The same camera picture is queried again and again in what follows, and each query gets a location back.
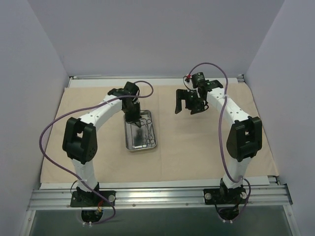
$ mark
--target white enclosure wall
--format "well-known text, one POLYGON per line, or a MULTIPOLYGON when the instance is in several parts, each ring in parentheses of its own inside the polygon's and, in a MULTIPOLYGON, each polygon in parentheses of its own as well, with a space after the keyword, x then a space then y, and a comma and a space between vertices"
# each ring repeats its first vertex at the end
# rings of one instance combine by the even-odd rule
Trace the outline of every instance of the white enclosure wall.
POLYGON ((314 235, 315 1, 286 0, 246 82, 302 235, 314 235))
POLYGON ((283 1, 29 0, 69 75, 171 77, 244 74, 283 1))
POLYGON ((0 235, 19 234, 67 73, 27 0, 0 2, 0 235))

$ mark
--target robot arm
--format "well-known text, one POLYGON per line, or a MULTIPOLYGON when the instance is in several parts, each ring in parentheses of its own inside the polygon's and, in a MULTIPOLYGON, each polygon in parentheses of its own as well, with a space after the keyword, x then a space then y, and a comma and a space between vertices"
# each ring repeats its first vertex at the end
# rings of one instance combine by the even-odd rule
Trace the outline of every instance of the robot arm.
MULTIPOLYGON (((109 91, 101 103, 115 97, 137 95, 138 93, 139 87, 134 83, 127 82, 124 88, 109 91)), ((66 123, 63 150, 71 159, 76 174, 95 191, 99 190, 93 168, 93 158, 97 152, 96 133, 108 119, 121 110, 126 115, 126 122, 140 125, 140 103, 137 98, 130 97, 108 102, 79 118, 70 118, 66 123)), ((82 197, 94 198, 94 194, 80 181, 77 192, 82 197)))
MULTIPOLYGON (((208 103, 220 112, 225 101, 222 84, 217 80, 205 80, 202 72, 192 75, 191 81, 195 90, 178 89, 176 91, 175 113, 182 110, 181 100, 185 100, 186 108, 191 110, 191 114, 207 110, 208 103)), ((239 182, 234 183, 227 174, 221 182, 225 185, 225 189, 235 189, 243 184, 240 177, 245 175, 251 158, 261 149, 262 123, 260 118, 252 118, 244 112, 230 97, 227 97, 223 118, 230 126, 226 147, 232 160, 227 169, 231 177, 239 182)))

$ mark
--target black mounting bracket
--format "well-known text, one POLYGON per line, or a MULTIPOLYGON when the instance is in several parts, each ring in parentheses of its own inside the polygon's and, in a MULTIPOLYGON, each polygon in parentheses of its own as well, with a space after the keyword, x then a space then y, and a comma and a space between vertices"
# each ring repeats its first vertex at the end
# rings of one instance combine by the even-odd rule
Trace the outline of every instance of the black mounting bracket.
POLYGON ((220 188, 208 188, 203 190, 203 198, 206 205, 238 205, 244 204, 247 194, 241 185, 237 188, 227 188, 221 179, 220 188))
MULTIPOLYGON (((108 199, 112 203, 112 205, 115 205, 116 200, 115 191, 106 190, 98 192, 100 195, 108 199)), ((102 199, 97 195, 95 195, 95 198, 89 199, 78 194, 77 191, 74 191, 71 196, 70 207, 97 207, 101 200, 102 199)), ((106 201, 104 201, 102 207, 110 207, 110 205, 106 201)))

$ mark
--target screw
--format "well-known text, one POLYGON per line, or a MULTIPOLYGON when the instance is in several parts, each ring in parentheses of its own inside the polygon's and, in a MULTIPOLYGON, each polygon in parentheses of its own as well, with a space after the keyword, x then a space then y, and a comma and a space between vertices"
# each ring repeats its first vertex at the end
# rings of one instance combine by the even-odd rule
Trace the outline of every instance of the screw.
POLYGON ((246 194, 245 192, 242 192, 242 193, 241 193, 241 198, 242 198, 242 199, 246 199, 246 197, 247 197, 247 194, 246 194))
POLYGON ((108 196, 108 201, 110 201, 111 203, 114 202, 115 200, 115 196, 114 195, 109 195, 108 196))
POLYGON ((212 198, 211 194, 210 193, 206 193, 205 194, 205 199, 206 200, 210 200, 212 198))

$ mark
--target metal tray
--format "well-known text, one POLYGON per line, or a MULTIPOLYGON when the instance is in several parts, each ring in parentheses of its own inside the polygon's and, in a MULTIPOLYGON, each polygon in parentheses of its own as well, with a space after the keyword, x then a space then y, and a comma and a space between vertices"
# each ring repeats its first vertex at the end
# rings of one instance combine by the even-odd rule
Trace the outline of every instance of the metal tray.
POLYGON ((154 131, 152 114, 149 110, 140 111, 141 127, 125 122, 126 148, 129 151, 138 151, 154 148, 157 145, 157 139, 154 131))

